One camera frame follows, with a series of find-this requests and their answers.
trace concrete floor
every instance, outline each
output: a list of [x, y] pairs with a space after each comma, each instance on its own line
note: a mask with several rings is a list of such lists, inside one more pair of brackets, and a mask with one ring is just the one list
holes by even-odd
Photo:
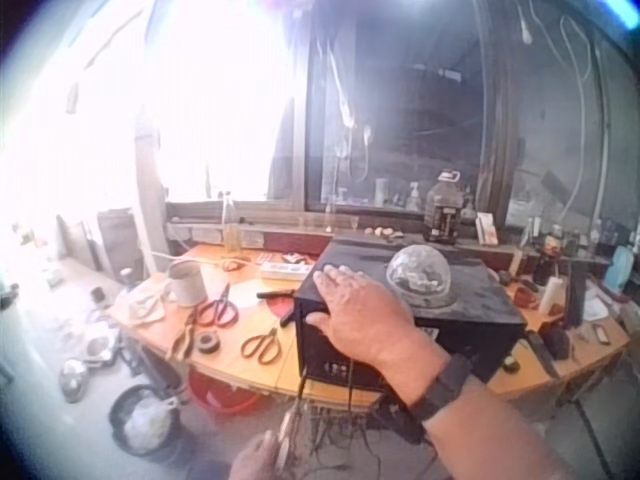
[[[0, 390], [2, 426], [23, 462], [41, 478], [61, 479], [186, 479], [204, 471], [208, 479], [215, 474], [212, 462], [231, 463], [245, 442], [255, 433], [277, 430], [287, 408], [272, 402], [248, 416], [214, 419], [195, 405], [181, 410], [187, 435], [181, 448], [162, 462], [127, 455], [111, 439], [108, 412], [115, 399], [144, 377], [132, 379], [122, 362], [96, 372], [85, 398], [78, 404], [65, 403], [57, 385], [58, 371], [73, 352], [57, 345], [55, 325], [61, 318], [85, 317], [91, 307], [89, 291], [102, 286], [115, 298], [120, 285], [90, 271], [73, 260], [60, 266], [65, 281], [50, 290], [41, 274], [43, 260], [30, 255], [20, 262], [22, 291], [19, 301], [2, 312], [0, 359], [16, 375], [11, 385]], [[603, 444], [616, 478], [637, 478], [634, 454], [640, 440], [640, 388], [628, 368], [621, 368], [583, 399], [586, 411]], [[428, 475], [421, 473], [432, 452], [412, 447], [385, 432], [368, 434], [372, 449], [382, 459], [382, 478], [443, 479], [446, 471], [436, 463]], [[546, 439], [576, 470], [578, 478], [605, 478], [575, 407], [561, 409], [546, 431]], [[376, 461], [362, 440], [354, 441], [350, 452], [334, 447], [322, 451], [326, 464], [348, 460], [346, 472], [318, 471], [307, 479], [374, 479]], [[309, 467], [317, 466], [315, 460]]]

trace red bucket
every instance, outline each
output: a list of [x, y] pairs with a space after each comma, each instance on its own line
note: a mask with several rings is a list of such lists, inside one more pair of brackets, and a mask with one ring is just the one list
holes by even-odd
[[266, 403], [264, 395], [231, 387], [193, 369], [189, 371], [187, 386], [193, 401], [212, 415], [247, 414], [262, 408]]

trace black box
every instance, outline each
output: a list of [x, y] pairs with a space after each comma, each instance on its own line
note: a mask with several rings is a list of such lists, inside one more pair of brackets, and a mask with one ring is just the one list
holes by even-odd
[[[387, 266], [402, 248], [378, 238], [336, 237], [313, 271], [328, 264], [347, 265], [388, 285]], [[473, 253], [452, 247], [434, 248], [449, 262], [451, 292], [457, 300], [446, 308], [414, 309], [416, 326], [428, 332], [448, 352], [460, 353], [471, 360], [473, 373], [487, 382], [523, 337], [526, 322], [504, 288]], [[295, 295], [300, 372], [306, 368], [312, 380], [347, 386], [349, 359], [336, 351], [317, 328], [304, 322], [307, 315], [317, 311], [328, 312], [328, 309], [313, 282], [313, 275], [309, 275]], [[375, 369], [359, 363], [354, 364], [352, 385], [366, 390], [384, 390], [386, 386]]]

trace black bucket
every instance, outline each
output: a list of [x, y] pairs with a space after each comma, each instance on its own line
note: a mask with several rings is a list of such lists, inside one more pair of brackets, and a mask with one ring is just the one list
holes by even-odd
[[136, 406], [145, 398], [152, 394], [159, 401], [166, 398], [157, 388], [152, 385], [136, 385], [126, 390], [118, 397], [111, 411], [109, 412], [109, 423], [113, 428], [113, 440], [118, 447], [129, 455], [134, 457], [147, 458], [152, 461], [164, 461], [172, 456], [178, 440], [182, 435], [182, 425], [180, 423], [180, 410], [177, 408], [169, 412], [170, 424], [167, 432], [161, 442], [155, 447], [148, 450], [139, 450], [133, 448], [127, 441], [125, 434], [125, 425], [131, 418]]

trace curved wooden workbench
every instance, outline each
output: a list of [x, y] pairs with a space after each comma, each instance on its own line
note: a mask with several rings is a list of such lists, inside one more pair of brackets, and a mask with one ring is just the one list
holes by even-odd
[[[245, 255], [255, 260], [261, 251], [246, 251]], [[191, 250], [189, 257], [220, 259], [220, 247], [200, 245]], [[271, 261], [278, 261], [280, 254], [274, 253]], [[240, 354], [240, 346], [249, 337], [269, 332], [278, 326], [279, 317], [276, 316], [266, 302], [256, 298], [258, 292], [291, 289], [298, 286], [297, 282], [262, 280], [258, 268], [246, 266], [233, 273], [225, 273], [213, 265], [203, 265], [202, 272], [210, 298], [217, 298], [227, 282], [231, 282], [230, 299], [240, 309], [239, 322], [229, 329], [218, 329], [221, 348], [213, 355], [202, 355], [195, 351], [188, 360], [189, 364], [198, 371], [229, 384], [257, 390], [266, 394], [283, 394], [295, 396], [300, 381], [298, 369], [298, 351], [296, 344], [295, 325], [286, 329], [278, 329], [278, 339], [282, 344], [283, 354], [273, 365], [259, 365], [255, 359], [245, 359]], [[140, 285], [130, 295], [144, 294], [143, 292], [158, 291], [166, 278], [156, 274]], [[513, 294], [515, 286], [508, 289]], [[166, 315], [164, 320], [139, 327], [128, 325], [128, 305], [126, 297], [111, 309], [112, 316], [133, 336], [144, 344], [159, 352], [166, 352], [180, 326], [190, 312], [174, 303], [165, 302]], [[532, 310], [521, 310], [528, 327], [537, 330], [540, 325], [549, 320], [547, 315]], [[588, 342], [575, 339], [575, 332], [570, 335], [575, 340], [575, 360], [555, 362], [561, 380], [552, 379], [544, 371], [535, 354], [525, 342], [518, 342], [513, 350], [514, 357], [521, 365], [517, 374], [507, 374], [498, 371], [489, 382], [489, 388], [500, 397], [511, 400], [537, 391], [545, 387], [562, 386], [585, 372], [595, 371], [608, 364], [619, 354], [629, 342], [628, 336], [612, 319], [606, 318], [601, 323], [610, 337], [611, 345], [603, 346], [597, 343], [591, 328], [581, 329]], [[308, 381], [304, 396], [322, 406], [344, 409], [347, 407], [348, 391], [346, 388], [327, 385], [320, 382]], [[353, 392], [352, 407], [354, 409], [368, 408], [378, 397], [373, 392], [355, 390]]]

